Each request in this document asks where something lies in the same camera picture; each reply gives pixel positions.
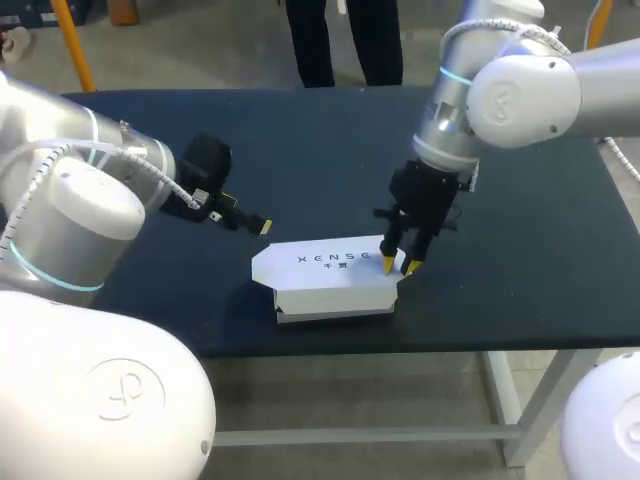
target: concrete floor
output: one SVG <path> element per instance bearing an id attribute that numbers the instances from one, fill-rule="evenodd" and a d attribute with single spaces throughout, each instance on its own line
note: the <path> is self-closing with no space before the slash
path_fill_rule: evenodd
<path id="1" fill-rule="evenodd" d="M 276 0 L 146 0 L 142 24 L 112 27 L 100 11 L 80 29 L 98 89 L 300 87 L 288 25 Z M 547 26 L 582 44 L 590 4 L 547 2 Z M 636 36 L 640 9 L 617 2 L 606 42 Z M 461 0 L 399 0 L 408 84 L 430 83 L 437 45 Z M 362 82 L 348 21 L 328 5 L 340 84 Z M 34 31 L 31 54 L 7 70 L 52 92 L 79 91 L 57 29 Z M 623 147 L 640 159 L 638 142 Z M 640 225 L 640 186 L 605 161 Z M 607 351 L 604 358 L 618 351 Z M 511 354 L 524 404 L 553 352 Z M 490 411 L 473 354 L 411 354 L 210 361 L 221 429 L 487 422 Z M 203 478 L 369 480 L 565 480 L 557 432 L 524 470 L 504 467 L 492 442 L 229 448 L 213 451 Z"/>

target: yellow railing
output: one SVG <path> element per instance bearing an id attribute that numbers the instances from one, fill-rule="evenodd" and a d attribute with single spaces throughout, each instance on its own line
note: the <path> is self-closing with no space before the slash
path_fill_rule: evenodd
<path id="1" fill-rule="evenodd" d="M 82 51 L 78 32 L 76 31 L 76 26 L 73 24 L 67 0 L 51 0 L 51 6 L 58 18 L 58 24 L 60 25 L 60 30 L 62 30 L 62 34 L 64 35 L 64 41 L 67 44 L 67 49 L 71 54 L 71 60 L 73 60 L 73 66 L 75 67 L 78 78 L 80 79 L 82 90 L 85 92 L 95 92 L 96 85 L 93 83 L 89 64 L 84 56 L 84 52 Z"/>

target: person's leg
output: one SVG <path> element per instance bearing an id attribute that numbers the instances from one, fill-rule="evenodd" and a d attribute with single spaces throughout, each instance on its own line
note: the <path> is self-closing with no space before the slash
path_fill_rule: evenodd
<path id="1" fill-rule="evenodd" d="M 326 3 L 327 0 L 287 0 L 298 73 L 307 88 L 335 86 L 324 18 Z"/>
<path id="2" fill-rule="evenodd" d="M 367 85 L 401 85 L 402 44 L 396 0 L 347 0 L 351 33 Z"/>

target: cable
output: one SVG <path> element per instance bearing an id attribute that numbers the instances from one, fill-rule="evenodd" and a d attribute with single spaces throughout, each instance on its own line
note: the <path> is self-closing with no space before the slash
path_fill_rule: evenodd
<path id="1" fill-rule="evenodd" d="M 138 157 L 137 155 L 134 155 L 133 153 L 130 153 L 122 148 L 118 148 L 115 145 L 111 145 L 110 143 L 95 142 L 93 140 L 77 140 L 77 139 L 59 138 L 59 139 L 56 139 L 55 142 L 69 143 L 75 148 L 80 147 L 80 148 L 95 149 L 99 152 L 107 153 L 114 157 L 120 157 L 123 160 L 134 163 L 139 167 L 146 169 L 149 173 L 155 176 L 158 179 L 158 181 L 164 183 L 169 188 L 171 188 L 173 193 L 175 193 L 178 197 L 184 200 L 185 203 L 189 205 L 190 208 L 193 208 L 194 210 L 198 210 L 200 208 L 200 204 L 196 200 L 194 200 L 194 198 L 191 195 L 189 195 L 189 193 L 187 193 L 187 191 L 184 188 L 182 188 L 176 182 L 171 180 L 166 174 L 162 173 L 161 170 L 154 167 L 151 163 Z"/>
<path id="2" fill-rule="evenodd" d="M 598 10 L 601 1 L 603 0 L 598 1 L 598 5 L 596 5 L 596 8 L 594 9 L 594 13 L 592 14 L 592 17 L 595 15 L 595 12 Z M 468 20 L 465 22 L 461 22 L 457 25 L 454 25 L 449 30 L 447 30 L 447 32 L 442 36 L 442 40 L 440 41 L 440 58 L 441 59 L 444 58 L 446 48 L 449 42 L 453 39 L 453 37 L 455 37 L 456 35 L 460 35 L 463 32 L 468 32 L 470 30 L 479 30 L 482 28 L 514 32 L 514 36 L 511 37 L 510 42 L 507 44 L 507 47 L 509 47 L 513 43 L 514 37 L 520 38 L 522 36 L 526 36 L 529 38 L 533 38 L 534 40 L 544 42 L 545 44 L 553 48 L 556 52 L 560 53 L 561 55 L 569 55 L 571 53 L 571 50 L 569 50 L 567 46 L 564 43 L 562 43 L 557 37 L 557 32 L 559 32 L 558 27 L 556 27 L 556 29 L 554 30 L 554 33 L 549 33 L 544 28 L 538 25 L 533 25 L 533 24 L 526 25 L 524 23 L 516 22 L 514 20 L 501 19 L 501 18 L 486 18 L 486 19 Z M 629 174 L 638 183 L 640 183 L 640 172 L 636 170 L 633 164 L 622 152 L 622 150 L 620 149 L 616 141 L 612 137 L 606 137 L 604 140 L 606 144 L 611 148 L 611 150 L 613 151 L 613 154 L 620 161 L 622 166 L 629 172 Z"/>
<path id="3" fill-rule="evenodd" d="M 184 190 L 180 185 L 170 179 L 167 175 L 162 173 L 162 171 L 160 171 L 158 168 L 154 167 L 151 163 L 132 153 L 127 152 L 126 150 L 103 142 L 56 138 L 51 140 L 32 142 L 26 146 L 23 145 L 10 152 L 9 158 L 5 159 L 5 161 L 0 164 L 0 177 L 9 165 L 13 163 L 17 158 L 19 158 L 20 154 L 29 151 L 30 149 L 45 147 L 55 147 L 55 149 L 47 156 L 47 158 L 44 159 L 44 161 L 42 161 L 35 175 L 31 179 L 27 190 L 20 198 L 18 204 L 13 209 L 13 212 L 11 212 L 9 221 L 7 222 L 7 225 L 2 232 L 2 236 L 0 237 L 0 262 L 4 260 L 4 253 L 10 248 L 10 244 L 13 241 L 15 232 L 17 231 L 20 219 L 22 218 L 27 205 L 29 205 L 29 202 L 31 202 L 34 192 L 42 185 L 42 182 L 44 182 L 47 176 L 51 173 L 52 167 L 58 161 L 58 159 L 72 151 L 74 148 L 92 148 L 100 152 L 108 153 L 112 156 L 120 157 L 128 162 L 145 168 L 148 172 L 154 175 L 158 179 L 158 181 L 164 183 L 165 185 L 168 185 L 178 197 L 180 197 L 187 203 L 187 205 L 189 205 L 190 208 L 196 210 L 200 208 L 200 204 L 196 202 L 194 198 L 187 193 L 186 190 Z"/>
<path id="4" fill-rule="evenodd" d="M 506 18 L 484 18 L 461 22 L 451 27 L 442 36 L 442 40 L 440 41 L 440 58 L 444 58 L 447 46 L 453 37 L 463 32 L 468 32 L 469 30 L 480 30 L 483 28 L 488 28 L 490 30 L 504 30 L 506 32 L 518 32 L 520 29 L 524 28 L 525 31 L 523 36 L 541 41 L 563 55 L 571 53 L 571 51 L 554 34 L 547 32 L 544 28 L 539 27 L 538 25 L 532 26 L 535 28 L 526 27 L 527 25 L 524 23 Z"/>
<path id="5" fill-rule="evenodd" d="M 36 174 L 31 179 L 27 190 L 22 194 L 20 201 L 11 212 L 9 217 L 9 221 L 7 225 L 4 227 L 2 232 L 2 237 L 0 238 L 0 261 L 4 260 L 4 253 L 9 250 L 11 246 L 11 242 L 13 241 L 13 236 L 17 231 L 18 224 L 20 223 L 20 219 L 22 218 L 22 214 L 31 202 L 33 198 L 34 192 L 38 189 L 42 182 L 47 178 L 49 173 L 51 173 L 51 167 L 58 161 L 58 159 L 72 150 L 71 145 L 62 145 L 57 147 L 53 152 L 51 152 L 47 158 L 40 164 Z"/>

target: cardboard box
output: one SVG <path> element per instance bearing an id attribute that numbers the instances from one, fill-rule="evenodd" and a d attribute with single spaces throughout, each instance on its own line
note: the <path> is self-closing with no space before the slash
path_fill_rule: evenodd
<path id="1" fill-rule="evenodd" d="M 41 27 L 40 16 L 33 0 L 0 0 L 0 27 L 11 30 L 15 27 Z"/>
<path id="2" fill-rule="evenodd" d="M 254 281 L 273 289 L 278 323 L 391 313 L 404 277 L 399 251 L 389 275 L 382 235 L 275 243 L 253 257 Z"/>

